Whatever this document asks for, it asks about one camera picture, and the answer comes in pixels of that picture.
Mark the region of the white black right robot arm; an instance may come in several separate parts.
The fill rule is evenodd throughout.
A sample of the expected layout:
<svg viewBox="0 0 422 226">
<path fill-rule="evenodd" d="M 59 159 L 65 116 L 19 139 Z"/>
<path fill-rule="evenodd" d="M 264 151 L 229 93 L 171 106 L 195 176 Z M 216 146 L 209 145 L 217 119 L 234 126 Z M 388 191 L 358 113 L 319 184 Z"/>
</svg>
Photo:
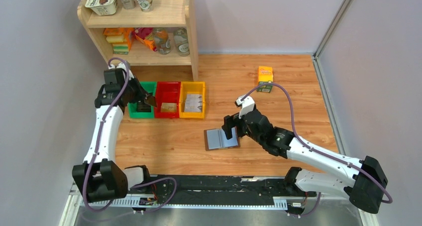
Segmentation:
<svg viewBox="0 0 422 226">
<path fill-rule="evenodd" d="M 299 192 L 321 192 L 348 199 L 357 208 L 377 214 L 384 202 L 388 179 L 379 161 L 344 156 L 312 144 L 294 132 L 273 126 L 258 110 L 243 116 L 224 117 L 222 130 L 226 139 L 248 136 L 269 154 L 304 162 L 322 170 L 316 173 L 292 167 L 286 174 L 284 189 L 289 195 Z"/>
</svg>

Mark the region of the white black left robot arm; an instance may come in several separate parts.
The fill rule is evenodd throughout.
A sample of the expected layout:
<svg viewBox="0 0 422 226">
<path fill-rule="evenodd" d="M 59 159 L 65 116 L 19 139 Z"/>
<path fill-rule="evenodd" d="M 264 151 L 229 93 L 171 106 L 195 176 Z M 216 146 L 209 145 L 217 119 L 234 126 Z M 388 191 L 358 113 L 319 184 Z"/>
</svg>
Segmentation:
<svg viewBox="0 0 422 226">
<path fill-rule="evenodd" d="M 126 197 L 131 188 L 147 193 L 152 180 L 146 166 L 120 169 L 115 163 L 118 129 L 129 103 L 152 98 L 135 76 L 122 67 L 104 71 L 104 84 L 94 101 L 96 124 L 82 164 L 73 166 L 72 177 L 87 203 Z"/>
</svg>

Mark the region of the brown leather card holder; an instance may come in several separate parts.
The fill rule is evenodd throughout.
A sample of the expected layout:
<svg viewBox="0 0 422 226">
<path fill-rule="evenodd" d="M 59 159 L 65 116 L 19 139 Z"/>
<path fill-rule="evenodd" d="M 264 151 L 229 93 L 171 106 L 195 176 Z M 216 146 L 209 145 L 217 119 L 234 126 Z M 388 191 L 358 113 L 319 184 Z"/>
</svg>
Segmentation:
<svg viewBox="0 0 422 226">
<path fill-rule="evenodd" d="M 225 132 L 221 128 L 204 130 L 205 150 L 220 150 L 229 148 L 239 148 L 240 141 L 236 128 L 231 129 L 232 138 L 227 139 Z"/>
</svg>

